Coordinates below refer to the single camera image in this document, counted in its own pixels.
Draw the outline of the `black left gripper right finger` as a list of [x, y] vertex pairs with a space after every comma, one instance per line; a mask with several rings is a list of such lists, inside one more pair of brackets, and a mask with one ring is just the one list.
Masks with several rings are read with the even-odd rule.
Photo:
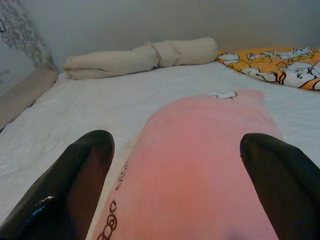
[[280, 240], [320, 238], [320, 169], [299, 148], [247, 133], [240, 156]]

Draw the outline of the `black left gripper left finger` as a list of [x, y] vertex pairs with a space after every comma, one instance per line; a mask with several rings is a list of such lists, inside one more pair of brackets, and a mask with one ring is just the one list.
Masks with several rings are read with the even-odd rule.
[[84, 240], [114, 152], [106, 130], [93, 130], [70, 144], [0, 225], [0, 238]]

